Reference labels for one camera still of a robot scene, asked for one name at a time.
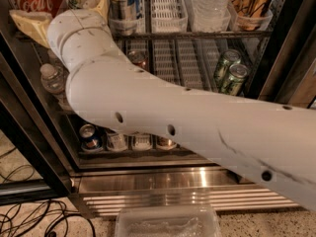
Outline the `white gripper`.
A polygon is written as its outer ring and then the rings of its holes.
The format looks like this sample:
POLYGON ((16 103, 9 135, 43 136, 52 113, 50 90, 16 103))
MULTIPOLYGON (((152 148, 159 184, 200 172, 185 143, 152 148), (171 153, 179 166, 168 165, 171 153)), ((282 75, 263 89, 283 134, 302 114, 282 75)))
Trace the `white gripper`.
POLYGON ((73 34, 88 29, 111 32, 106 22, 109 15, 109 0, 86 0, 83 8, 67 10, 54 19, 47 12, 10 10, 9 15, 23 34, 50 48, 62 60, 62 48, 73 34))

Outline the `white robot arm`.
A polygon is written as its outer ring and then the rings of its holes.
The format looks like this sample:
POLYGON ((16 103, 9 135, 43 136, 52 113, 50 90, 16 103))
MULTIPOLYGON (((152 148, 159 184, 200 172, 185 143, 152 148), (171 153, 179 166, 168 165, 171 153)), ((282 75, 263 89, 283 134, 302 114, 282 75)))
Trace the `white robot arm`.
POLYGON ((122 133, 169 138, 305 208, 316 209, 316 112, 189 89, 132 64, 96 10, 64 0, 15 0, 18 29, 68 70, 80 118, 122 133))

